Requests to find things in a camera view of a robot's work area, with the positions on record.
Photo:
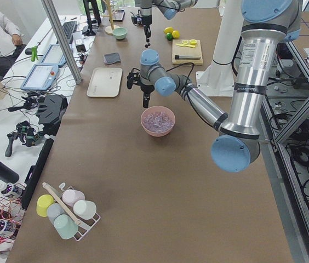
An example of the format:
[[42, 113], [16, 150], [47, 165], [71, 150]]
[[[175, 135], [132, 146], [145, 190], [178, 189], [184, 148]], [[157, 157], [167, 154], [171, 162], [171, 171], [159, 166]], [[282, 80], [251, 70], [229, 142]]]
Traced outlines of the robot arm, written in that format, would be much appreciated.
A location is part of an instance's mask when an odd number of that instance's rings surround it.
[[167, 20], [171, 20], [176, 13], [183, 11], [186, 8], [193, 7], [197, 4], [196, 0], [141, 0], [140, 1], [140, 17], [144, 27], [144, 34], [146, 37], [145, 48], [149, 48], [151, 38], [151, 24], [152, 24], [152, 7], [156, 6]]
[[260, 153], [256, 121], [266, 94], [276, 47], [299, 36], [301, 1], [227, 1], [210, 66], [196, 82], [167, 72], [155, 50], [140, 58], [140, 86], [178, 93], [219, 132], [211, 147], [215, 164], [228, 172], [246, 169]]

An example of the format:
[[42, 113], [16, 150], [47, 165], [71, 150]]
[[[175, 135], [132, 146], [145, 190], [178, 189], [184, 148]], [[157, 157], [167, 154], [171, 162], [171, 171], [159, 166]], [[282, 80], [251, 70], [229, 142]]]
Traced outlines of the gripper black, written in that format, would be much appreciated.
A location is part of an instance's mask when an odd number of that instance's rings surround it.
[[144, 26], [144, 34], [146, 38], [146, 43], [150, 43], [150, 38], [151, 38], [150, 25], [152, 24], [152, 15], [142, 16], [141, 19], [142, 19], [142, 25]]
[[151, 93], [155, 90], [153, 85], [145, 85], [145, 84], [140, 84], [140, 89], [143, 91], [143, 108], [148, 108], [148, 104], [150, 102], [150, 95]]

